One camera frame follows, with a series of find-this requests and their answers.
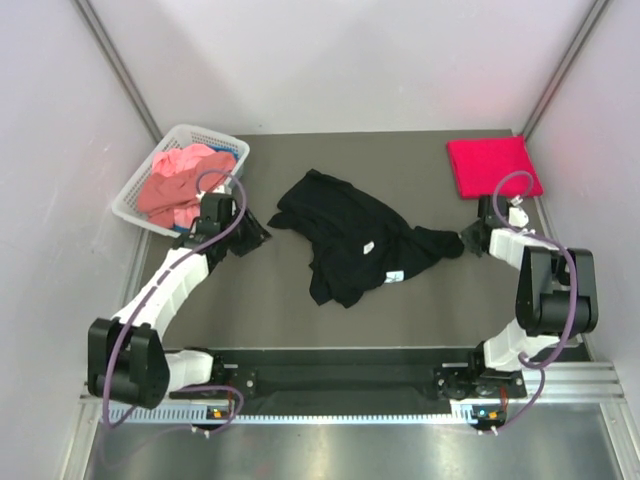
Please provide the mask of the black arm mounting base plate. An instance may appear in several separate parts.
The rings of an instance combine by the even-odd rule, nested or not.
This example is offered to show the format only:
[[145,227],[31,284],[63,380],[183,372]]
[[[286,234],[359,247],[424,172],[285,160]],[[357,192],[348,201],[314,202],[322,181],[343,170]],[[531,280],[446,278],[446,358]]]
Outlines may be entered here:
[[238,389],[260,416],[444,413],[452,400],[526,395],[519,373],[486,374],[472,348],[228,349],[212,380]]

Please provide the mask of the black t shirt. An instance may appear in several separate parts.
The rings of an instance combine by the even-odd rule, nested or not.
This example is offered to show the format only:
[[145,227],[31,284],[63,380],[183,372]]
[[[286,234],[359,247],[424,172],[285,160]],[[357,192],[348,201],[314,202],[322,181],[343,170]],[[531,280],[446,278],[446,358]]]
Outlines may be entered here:
[[334,301],[350,308],[366,292],[409,280],[465,249],[457,232],[412,227],[380,200],[314,169],[277,208],[268,226],[311,244],[309,293],[319,306]]

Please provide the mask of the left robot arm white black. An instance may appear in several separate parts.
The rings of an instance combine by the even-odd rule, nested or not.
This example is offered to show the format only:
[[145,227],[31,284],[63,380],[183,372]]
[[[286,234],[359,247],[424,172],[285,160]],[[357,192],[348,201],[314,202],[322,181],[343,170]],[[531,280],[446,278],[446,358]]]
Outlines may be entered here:
[[164,397],[194,386],[205,396],[226,387],[215,354],[203,349],[165,351],[162,340],[182,305],[228,253],[242,257],[271,237],[253,213],[198,218],[174,239],[161,266],[134,299],[88,331],[88,392],[100,398],[153,409]]

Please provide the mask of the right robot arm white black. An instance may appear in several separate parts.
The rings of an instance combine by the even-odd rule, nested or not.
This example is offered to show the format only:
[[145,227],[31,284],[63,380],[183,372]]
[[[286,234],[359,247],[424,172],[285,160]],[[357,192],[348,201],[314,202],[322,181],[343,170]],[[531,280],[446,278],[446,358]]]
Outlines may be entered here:
[[519,272],[515,318],[473,349],[465,366],[434,371],[448,400],[522,398],[523,369],[547,348],[556,358],[568,340],[592,332],[599,320],[594,255],[565,248],[531,231],[494,229],[486,253]]

